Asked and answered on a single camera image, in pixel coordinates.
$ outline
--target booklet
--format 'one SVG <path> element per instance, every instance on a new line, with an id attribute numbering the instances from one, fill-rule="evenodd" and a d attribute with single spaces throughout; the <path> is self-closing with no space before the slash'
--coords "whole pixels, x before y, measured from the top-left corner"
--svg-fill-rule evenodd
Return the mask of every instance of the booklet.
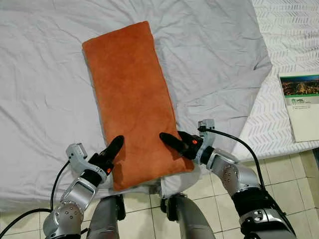
<path id="1" fill-rule="evenodd" d="M 296 142 L 319 140 L 319 72 L 279 74 Z"/>

